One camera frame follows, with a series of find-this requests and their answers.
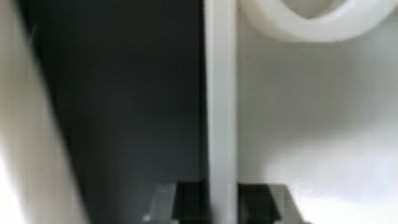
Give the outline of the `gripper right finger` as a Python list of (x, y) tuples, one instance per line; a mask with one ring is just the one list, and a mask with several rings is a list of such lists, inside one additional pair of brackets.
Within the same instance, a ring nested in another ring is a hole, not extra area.
[(238, 224), (305, 224), (282, 184), (238, 185)]

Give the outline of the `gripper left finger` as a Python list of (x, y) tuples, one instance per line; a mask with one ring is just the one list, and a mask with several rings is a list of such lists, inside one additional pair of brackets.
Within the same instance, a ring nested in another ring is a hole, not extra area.
[(202, 182), (156, 186), (142, 224), (209, 224), (207, 189)]

